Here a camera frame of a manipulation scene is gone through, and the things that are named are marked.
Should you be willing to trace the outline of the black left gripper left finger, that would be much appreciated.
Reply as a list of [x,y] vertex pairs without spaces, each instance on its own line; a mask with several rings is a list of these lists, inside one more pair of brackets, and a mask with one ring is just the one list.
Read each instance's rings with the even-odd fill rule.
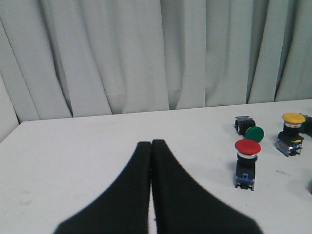
[[55,233],[148,233],[151,149],[150,142],[139,142],[123,171],[106,191],[60,223]]

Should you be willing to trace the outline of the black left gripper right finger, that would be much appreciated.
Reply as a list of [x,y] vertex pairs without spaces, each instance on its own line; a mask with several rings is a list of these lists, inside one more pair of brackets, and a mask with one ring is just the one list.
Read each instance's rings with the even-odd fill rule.
[[166,142],[152,142],[152,193],[159,234],[260,234],[250,217],[200,186]]

